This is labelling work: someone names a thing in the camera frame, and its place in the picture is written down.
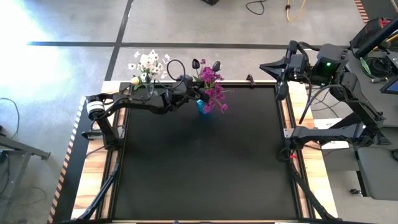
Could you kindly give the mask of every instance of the black floor stripe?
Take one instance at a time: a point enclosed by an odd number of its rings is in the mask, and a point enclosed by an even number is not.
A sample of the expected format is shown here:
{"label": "black floor stripe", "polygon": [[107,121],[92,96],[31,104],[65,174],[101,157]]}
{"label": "black floor stripe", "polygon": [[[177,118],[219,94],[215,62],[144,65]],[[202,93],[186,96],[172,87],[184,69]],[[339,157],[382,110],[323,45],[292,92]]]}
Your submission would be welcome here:
{"label": "black floor stripe", "polygon": [[116,38],[116,43],[113,48],[111,60],[109,61],[108,69],[106,71],[105,81],[111,81],[111,79],[112,79],[114,66],[116,64],[116,60],[118,59],[120,46],[123,41],[124,31],[126,31],[127,21],[129,20],[130,9],[131,9],[131,5],[133,2],[134,2],[134,0],[127,1],[126,9],[124,10],[124,14],[123,14],[122,23],[120,24],[118,37]]}
{"label": "black floor stripe", "polygon": [[114,42],[68,42],[68,41],[30,41],[29,46],[49,47],[114,47]]}
{"label": "black floor stripe", "polygon": [[122,43],[121,47],[140,48],[192,48],[192,49],[267,49],[285,50],[287,44],[199,44],[199,43]]}

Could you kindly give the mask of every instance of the concrete floor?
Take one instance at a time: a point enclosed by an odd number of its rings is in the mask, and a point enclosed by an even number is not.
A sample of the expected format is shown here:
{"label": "concrete floor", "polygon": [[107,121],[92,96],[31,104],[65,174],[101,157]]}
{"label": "concrete floor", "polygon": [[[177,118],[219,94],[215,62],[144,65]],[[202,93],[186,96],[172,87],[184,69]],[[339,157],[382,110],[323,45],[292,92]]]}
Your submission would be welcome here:
{"label": "concrete floor", "polygon": [[[303,40],[314,45],[348,45],[363,27],[352,0],[313,0],[295,22],[285,19],[285,2],[268,0],[265,13],[255,16],[247,11],[249,0],[220,0],[210,7],[199,0],[135,0],[129,14],[123,42],[288,44]],[[114,42],[127,0],[30,0],[1,1],[0,25],[4,43],[0,97],[16,101],[21,125],[16,140],[52,152],[41,161],[33,157],[22,180],[21,201],[45,200],[28,207],[16,205],[7,222],[27,220],[45,223],[59,178],[62,161],[81,96],[98,93],[105,78],[112,47],[34,47],[26,41]],[[300,1],[292,2],[296,14]],[[129,80],[127,63],[134,61],[136,50],[121,48],[112,80]],[[260,63],[280,59],[284,50],[253,49],[156,49],[181,59],[190,67],[192,58],[220,60],[226,79],[238,80],[248,73],[255,79],[271,77],[258,69]],[[309,52],[312,60],[314,52]],[[178,74],[178,67],[172,72]],[[333,103],[330,97],[326,101]],[[322,108],[316,105],[313,109]],[[335,107],[338,116],[350,113],[344,104]],[[15,131],[16,116],[12,105],[0,101],[0,124],[7,133]],[[333,118],[327,110],[315,118]],[[340,217],[348,220],[397,223],[398,202],[357,198],[345,190],[356,187],[355,177],[346,173],[330,174],[332,191]]]}

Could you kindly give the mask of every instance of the dark tulip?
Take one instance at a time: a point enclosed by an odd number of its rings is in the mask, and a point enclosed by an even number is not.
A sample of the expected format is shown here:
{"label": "dark tulip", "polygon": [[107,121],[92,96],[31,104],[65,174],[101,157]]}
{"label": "dark tulip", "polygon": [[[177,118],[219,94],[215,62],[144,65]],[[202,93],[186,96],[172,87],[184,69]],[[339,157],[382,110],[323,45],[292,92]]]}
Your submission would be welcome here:
{"label": "dark tulip", "polygon": [[220,70],[220,67],[221,67],[221,62],[219,62],[219,61],[216,61],[215,63],[214,63],[214,65],[213,65],[213,71],[214,72],[218,72],[219,70]]}
{"label": "dark tulip", "polygon": [[200,68],[200,63],[199,63],[199,61],[198,61],[197,59],[193,59],[193,60],[192,60],[192,68],[193,68],[193,69],[198,69],[198,68]]}

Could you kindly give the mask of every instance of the yellow cable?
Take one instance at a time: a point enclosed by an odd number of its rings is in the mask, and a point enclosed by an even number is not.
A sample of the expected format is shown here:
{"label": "yellow cable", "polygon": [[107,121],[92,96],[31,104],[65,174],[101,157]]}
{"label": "yellow cable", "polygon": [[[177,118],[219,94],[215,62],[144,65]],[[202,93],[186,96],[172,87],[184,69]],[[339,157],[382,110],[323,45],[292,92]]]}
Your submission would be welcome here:
{"label": "yellow cable", "polygon": [[305,1],[306,0],[303,0],[303,4],[301,4],[300,12],[293,19],[291,19],[290,16],[289,16],[289,9],[286,9],[286,18],[287,18],[288,21],[292,22],[292,21],[296,20],[301,15],[301,13],[302,13],[302,11],[304,9]]}
{"label": "yellow cable", "polygon": [[397,37],[398,37],[398,34],[396,34],[396,35],[394,35],[393,37],[387,39],[386,42],[391,42],[391,41],[395,40]]}
{"label": "yellow cable", "polygon": [[386,42],[391,42],[391,41],[395,40],[397,37],[398,37],[398,34],[394,35],[390,39],[387,39]]}

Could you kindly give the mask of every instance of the wooden table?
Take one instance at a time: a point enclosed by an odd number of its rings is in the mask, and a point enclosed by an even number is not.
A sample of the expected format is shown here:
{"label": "wooden table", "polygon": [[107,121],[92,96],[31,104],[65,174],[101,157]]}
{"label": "wooden table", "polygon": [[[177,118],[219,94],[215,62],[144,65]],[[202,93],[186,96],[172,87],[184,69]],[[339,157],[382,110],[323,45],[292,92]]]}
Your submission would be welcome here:
{"label": "wooden table", "polygon": [[[119,91],[120,83],[121,83],[120,81],[104,82],[101,92],[115,93]],[[296,123],[298,124],[298,119],[300,118],[306,104],[307,92],[305,90],[304,85],[301,85],[299,83],[289,82],[289,88],[290,88],[290,98],[292,101],[293,111]],[[285,113],[284,115],[285,120],[287,123],[287,127],[289,128],[290,126],[289,112],[287,109],[287,103],[285,101],[283,102],[283,107]],[[124,113],[125,109],[121,109],[118,125],[123,124]],[[109,121],[111,124],[113,123],[113,119],[114,119],[113,116],[109,117]],[[314,127],[312,113],[310,110],[308,111],[302,126],[306,126],[308,128]],[[101,146],[103,146],[102,139],[90,141],[87,153]],[[326,210],[334,217],[337,217],[336,207],[328,180],[328,174],[326,173],[326,167],[323,162],[322,152],[316,149],[311,149],[309,147],[305,147],[302,150],[302,152],[305,163],[305,170],[307,171],[307,178],[311,191],[317,197],[319,202],[326,208]],[[113,163],[111,163],[110,172],[113,169],[117,153],[118,152],[113,152],[112,156]],[[85,209],[90,205],[90,203],[95,198],[96,194],[99,192],[101,188],[101,180],[103,177],[103,172],[105,167],[106,155],[107,151],[102,149],[98,152],[91,154],[85,159],[83,172],[81,175],[80,184],[76,195],[75,205],[73,208],[73,213],[71,218],[79,217],[85,211]],[[106,194],[106,197],[104,199],[104,206],[102,212],[103,218],[105,218],[108,214],[110,194],[111,194],[111,189],[108,190],[108,193]],[[308,217],[307,201],[300,188],[299,188],[299,195],[300,195],[300,202],[303,208],[304,217]]]}

